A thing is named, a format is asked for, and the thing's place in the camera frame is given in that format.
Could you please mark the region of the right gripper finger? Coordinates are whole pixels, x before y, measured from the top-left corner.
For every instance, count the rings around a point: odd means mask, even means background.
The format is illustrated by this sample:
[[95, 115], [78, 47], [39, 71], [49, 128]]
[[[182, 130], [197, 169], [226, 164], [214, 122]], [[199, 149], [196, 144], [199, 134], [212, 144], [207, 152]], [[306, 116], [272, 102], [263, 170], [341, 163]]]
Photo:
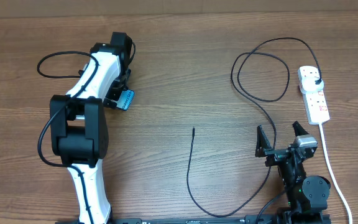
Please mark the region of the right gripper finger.
[[292, 124], [295, 136], [303, 136], [303, 135], [308, 135], [308, 132], [302, 127], [302, 125], [298, 122], [295, 121]]
[[255, 148], [255, 157], [266, 157], [268, 152], [272, 151], [272, 146], [261, 125], [257, 127], [257, 142]]

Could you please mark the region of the blue screen smartphone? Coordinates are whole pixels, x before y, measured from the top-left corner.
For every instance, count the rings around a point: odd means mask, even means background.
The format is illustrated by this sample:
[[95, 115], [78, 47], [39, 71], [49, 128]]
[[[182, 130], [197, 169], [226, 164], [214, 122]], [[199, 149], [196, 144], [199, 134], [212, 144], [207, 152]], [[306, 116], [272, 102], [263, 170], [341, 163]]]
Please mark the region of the blue screen smartphone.
[[127, 111], [135, 97], [133, 90], [122, 91], [119, 100], [117, 101], [117, 107], [123, 111]]

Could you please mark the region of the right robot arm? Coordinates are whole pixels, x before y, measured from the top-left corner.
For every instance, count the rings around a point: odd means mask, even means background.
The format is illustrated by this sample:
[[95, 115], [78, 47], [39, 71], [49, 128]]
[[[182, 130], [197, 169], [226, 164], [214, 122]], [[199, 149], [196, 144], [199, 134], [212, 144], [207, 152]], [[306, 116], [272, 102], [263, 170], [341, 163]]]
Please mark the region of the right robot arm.
[[[264, 130], [257, 127], [256, 157], [266, 158], [267, 167], [278, 167], [284, 190], [271, 199], [254, 218], [246, 218], [253, 223], [330, 223], [329, 215], [323, 214], [328, 208], [331, 183], [319, 175], [308, 176], [303, 162], [312, 158], [318, 148], [314, 136], [295, 121], [295, 140], [285, 149], [273, 149]], [[264, 211], [282, 195], [288, 199], [288, 207], [279, 208], [273, 215]]]

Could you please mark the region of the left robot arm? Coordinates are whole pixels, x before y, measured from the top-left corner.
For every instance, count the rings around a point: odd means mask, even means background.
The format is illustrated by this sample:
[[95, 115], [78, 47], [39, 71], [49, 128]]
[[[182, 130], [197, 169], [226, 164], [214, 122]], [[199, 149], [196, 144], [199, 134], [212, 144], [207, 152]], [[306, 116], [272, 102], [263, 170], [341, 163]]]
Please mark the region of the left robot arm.
[[50, 100], [53, 153], [60, 157], [73, 179], [80, 215], [76, 223], [112, 223], [103, 159], [109, 145], [105, 108], [129, 109], [135, 96], [128, 89], [129, 65], [135, 43], [125, 32], [113, 32], [108, 44], [96, 43], [86, 56], [90, 61], [78, 72], [78, 82], [65, 95]]

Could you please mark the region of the white charger plug adapter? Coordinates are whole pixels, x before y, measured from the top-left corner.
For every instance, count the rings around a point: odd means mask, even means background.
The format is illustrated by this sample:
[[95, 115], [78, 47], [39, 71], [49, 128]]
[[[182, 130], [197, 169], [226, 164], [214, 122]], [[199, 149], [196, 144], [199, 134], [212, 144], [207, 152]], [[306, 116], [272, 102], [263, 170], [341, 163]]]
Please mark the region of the white charger plug adapter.
[[302, 94], [311, 94], [321, 91], [324, 88], [324, 82], [320, 81], [318, 84], [314, 78], [303, 77], [300, 80], [300, 91]]

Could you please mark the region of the white power strip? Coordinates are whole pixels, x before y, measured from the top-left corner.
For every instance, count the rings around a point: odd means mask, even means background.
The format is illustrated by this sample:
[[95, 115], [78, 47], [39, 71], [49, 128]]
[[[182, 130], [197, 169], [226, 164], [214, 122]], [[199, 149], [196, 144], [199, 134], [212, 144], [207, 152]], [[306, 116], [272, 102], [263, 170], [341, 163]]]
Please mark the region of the white power strip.
[[[319, 71], [313, 66], [300, 67], [298, 69], [299, 87], [300, 80], [303, 77], [314, 78], [316, 81], [319, 81]], [[302, 94], [302, 96], [309, 124], [318, 125], [330, 120], [328, 106], [323, 90], [311, 94]]]

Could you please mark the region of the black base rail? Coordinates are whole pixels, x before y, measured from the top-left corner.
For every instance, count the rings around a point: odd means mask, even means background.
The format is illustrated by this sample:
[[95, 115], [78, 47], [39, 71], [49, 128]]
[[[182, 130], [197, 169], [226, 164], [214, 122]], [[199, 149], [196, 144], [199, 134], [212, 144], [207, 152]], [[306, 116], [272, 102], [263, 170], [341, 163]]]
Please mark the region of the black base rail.
[[[257, 215], [246, 215], [244, 218], [194, 218], [194, 219], [156, 219], [156, 220], [141, 220], [140, 218], [122, 218], [113, 219], [108, 223], [113, 224], [255, 224]], [[56, 224], [79, 224], [79, 220], [67, 221], [67, 222], [55, 222]], [[275, 215], [262, 215], [258, 221], [261, 224], [278, 224], [285, 223], [283, 220], [275, 218]], [[331, 224], [329, 215], [323, 216], [323, 221], [300, 221], [296, 220], [292, 223], [323, 223]]]

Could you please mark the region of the cardboard wall panel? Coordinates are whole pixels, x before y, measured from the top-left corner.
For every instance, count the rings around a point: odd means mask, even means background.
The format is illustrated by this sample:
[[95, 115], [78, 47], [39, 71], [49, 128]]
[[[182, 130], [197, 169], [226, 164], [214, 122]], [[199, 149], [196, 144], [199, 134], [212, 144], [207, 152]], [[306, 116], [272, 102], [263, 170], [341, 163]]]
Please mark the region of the cardboard wall panel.
[[0, 18], [358, 11], [358, 0], [0, 0]]

